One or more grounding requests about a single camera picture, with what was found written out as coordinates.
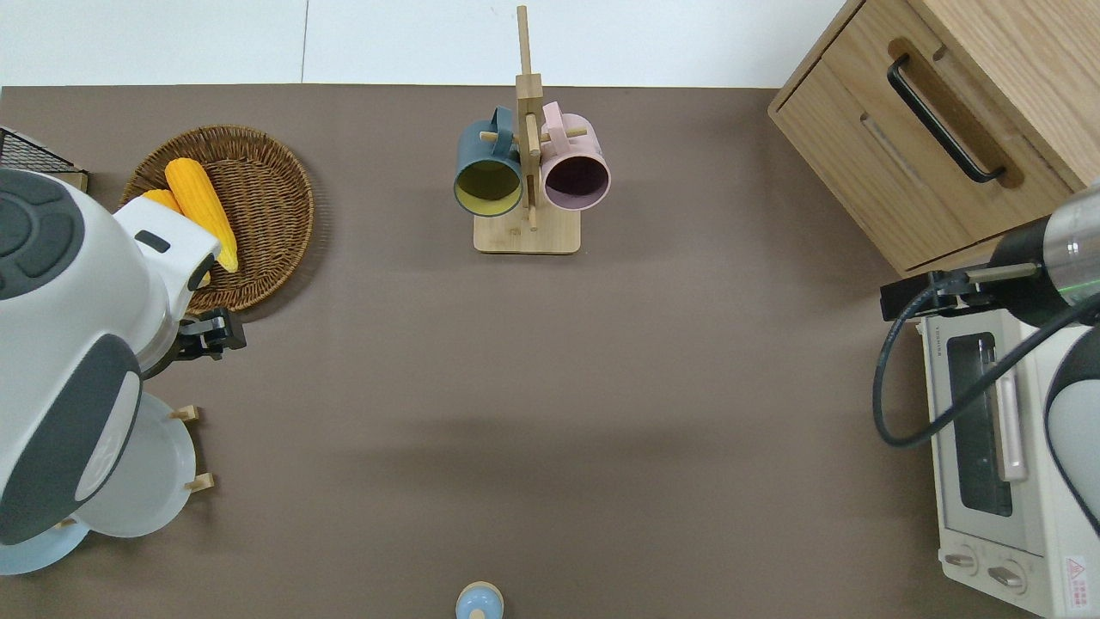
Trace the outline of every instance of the plate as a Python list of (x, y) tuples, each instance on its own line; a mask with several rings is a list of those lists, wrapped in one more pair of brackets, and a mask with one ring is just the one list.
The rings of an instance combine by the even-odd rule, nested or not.
[(79, 522), (52, 527), (14, 546), (0, 546), (0, 576), (28, 574), (53, 565), (77, 548), (88, 534)]
[(73, 518), (97, 533), (139, 538), (172, 522), (187, 505), (195, 480), (195, 444), (172, 407), (148, 394), (114, 473)]
[(195, 291), (188, 311), (240, 311), (271, 296), (301, 262), (314, 232), (314, 188), (298, 158), (266, 133), (218, 124), (182, 133), (138, 166), (119, 206), (148, 189), (166, 189), (164, 168), (177, 157), (202, 164), (237, 237), (240, 266), (215, 264), (210, 284)]

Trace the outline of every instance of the warning label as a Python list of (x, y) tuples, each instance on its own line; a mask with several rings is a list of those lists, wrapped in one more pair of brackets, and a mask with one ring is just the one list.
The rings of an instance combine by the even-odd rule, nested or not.
[(1089, 607), (1089, 576), (1084, 556), (1066, 557), (1066, 606), (1070, 610)]

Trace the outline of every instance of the oven door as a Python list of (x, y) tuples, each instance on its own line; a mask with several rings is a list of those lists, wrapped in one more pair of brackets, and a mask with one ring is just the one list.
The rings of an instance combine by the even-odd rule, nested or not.
[[(1021, 340), (1021, 324), (1003, 311), (930, 319), (925, 330), (933, 418)], [(1018, 376), (1025, 380), (1010, 371), (934, 439), (941, 515), (946, 529), (1043, 556), (1038, 488), (1027, 467), (1042, 411), (1018, 397)]]

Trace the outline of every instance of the black drawer handle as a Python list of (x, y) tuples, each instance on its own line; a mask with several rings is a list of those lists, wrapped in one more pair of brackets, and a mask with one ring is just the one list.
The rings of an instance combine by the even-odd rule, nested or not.
[(921, 121), (921, 124), (932, 133), (932, 136), (939, 142), (939, 145), (947, 151), (952, 159), (959, 166), (959, 169), (967, 175), (975, 183), (988, 183), (1001, 174), (1004, 174), (1004, 166), (998, 167), (992, 172), (986, 172), (978, 167), (978, 164), (970, 158), (970, 155), (963, 150), (958, 141), (947, 131), (936, 114), (932, 113), (928, 106), (921, 100), (921, 97), (910, 87), (909, 82), (901, 75), (901, 67), (905, 66), (909, 62), (909, 54), (902, 54), (894, 64), (890, 65), (890, 70), (887, 71), (887, 81), (893, 87), (901, 100), (905, 101), (909, 109), (913, 111), (916, 119)]

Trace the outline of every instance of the corn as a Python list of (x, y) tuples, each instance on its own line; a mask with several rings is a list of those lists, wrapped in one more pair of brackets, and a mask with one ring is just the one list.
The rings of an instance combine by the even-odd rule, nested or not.
[(168, 189), (150, 189), (142, 194), (142, 197), (146, 197), (157, 203), (167, 206), (172, 210), (183, 214), (184, 211), (179, 210), (179, 205), (176, 203), (176, 198), (173, 197), (172, 191)]
[(226, 209), (210, 184), (210, 177), (202, 169), (202, 164), (194, 158), (174, 158), (164, 168), (164, 176), (184, 214), (221, 241), (218, 263), (230, 273), (235, 273), (237, 236), (229, 226)]

